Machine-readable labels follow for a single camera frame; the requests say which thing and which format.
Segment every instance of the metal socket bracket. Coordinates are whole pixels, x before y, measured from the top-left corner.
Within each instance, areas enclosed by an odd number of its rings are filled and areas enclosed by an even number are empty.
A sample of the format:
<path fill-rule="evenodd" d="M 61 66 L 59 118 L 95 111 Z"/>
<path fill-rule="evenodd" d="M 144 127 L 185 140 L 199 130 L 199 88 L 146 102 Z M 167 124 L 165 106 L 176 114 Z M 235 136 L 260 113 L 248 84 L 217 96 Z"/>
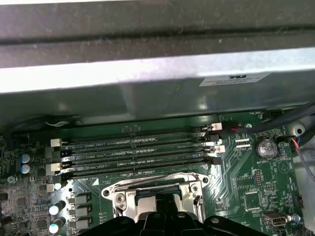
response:
<path fill-rule="evenodd" d="M 158 185 L 159 181 L 176 180 L 178 182 L 172 184 Z M 143 212 L 140 206 L 136 204 L 137 192 L 150 190 L 164 190 L 166 188 L 177 187 L 181 192 L 181 197 L 174 195 L 174 199 L 179 211 L 187 211 L 194 213 L 200 222 L 204 221 L 205 211 L 203 204 L 202 189 L 210 183 L 210 178 L 206 175 L 197 173 L 174 173 L 169 175 L 142 177 L 128 180 L 121 180 L 102 190 L 102 196 L 111 200 L 113 203 L 114 217 L 127 216 L 135 221 Z M 150 197 L 151 202 L 145 203 L 145 211 L 155 211 L 155 197 Z"/>

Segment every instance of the motherboard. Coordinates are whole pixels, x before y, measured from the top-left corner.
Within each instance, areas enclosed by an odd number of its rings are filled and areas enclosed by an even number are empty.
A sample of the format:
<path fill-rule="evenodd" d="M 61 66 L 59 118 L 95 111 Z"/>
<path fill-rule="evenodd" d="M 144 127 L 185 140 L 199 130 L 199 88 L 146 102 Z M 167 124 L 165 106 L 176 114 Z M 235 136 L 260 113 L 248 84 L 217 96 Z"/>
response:
<path fill-rule="evenodd" d="M 116 203 L 110 198 L 115 183 L 173 173 L 204 177 L 199 220 L 219 215 L 267 235 L 298 235 L 304 206 L 286 126 L 254 134 L 224 130 L 226 123 L 252 127 L 272 115 L 20 132 L 12 136 L 13 147 L 0 136 L 0 236 L 79 235 L 124 215 L 125 195 L 115 193 Z M 134 203 L 138 211 L 143 199 Z M 178 201 L 184 202 L 180 193 Z"/>

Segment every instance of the sticker label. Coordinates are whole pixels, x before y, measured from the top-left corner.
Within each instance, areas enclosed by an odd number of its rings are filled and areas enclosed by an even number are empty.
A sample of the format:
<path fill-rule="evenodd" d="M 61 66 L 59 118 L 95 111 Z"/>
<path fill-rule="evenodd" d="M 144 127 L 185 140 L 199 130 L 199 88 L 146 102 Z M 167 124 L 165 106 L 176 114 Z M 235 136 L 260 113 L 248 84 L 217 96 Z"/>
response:
<path fill-rule="evenodd" d="M 257 74 L 242 74 L 242 75 L 223 75 L 205 78 L 199 85 L 203 86 L 216 86 L 216 85 L 231 85 L 231 84 L 244 84 L 254 83 L 270 75 L 270 73 L 257 73 Z"/>

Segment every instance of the usb port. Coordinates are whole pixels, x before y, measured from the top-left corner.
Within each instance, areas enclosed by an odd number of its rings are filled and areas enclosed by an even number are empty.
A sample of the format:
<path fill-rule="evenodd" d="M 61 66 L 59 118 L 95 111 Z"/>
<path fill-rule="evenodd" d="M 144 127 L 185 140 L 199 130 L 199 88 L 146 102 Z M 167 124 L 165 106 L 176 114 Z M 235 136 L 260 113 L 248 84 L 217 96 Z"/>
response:
<path fill-rule="evenodd" d="M 286 224 L 285 216 L 276 212 L 267 212 L 262 215 L 269 224 L 274 227 L 284 226 Z"/>

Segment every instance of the red wire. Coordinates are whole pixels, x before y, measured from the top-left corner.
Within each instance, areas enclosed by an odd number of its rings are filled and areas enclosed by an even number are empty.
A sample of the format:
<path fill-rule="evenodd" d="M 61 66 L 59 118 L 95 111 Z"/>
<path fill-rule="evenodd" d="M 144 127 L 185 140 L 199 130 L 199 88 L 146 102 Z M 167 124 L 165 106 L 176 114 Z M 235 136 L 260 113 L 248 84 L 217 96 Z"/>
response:
<path fill-rule="evenodd" d="M 295 138 L 292 138 L 292 141 L 294 142 L 295 148 L 296 148 L 296 149 L 299 149 L 299 145 L 297 144 Z"/>

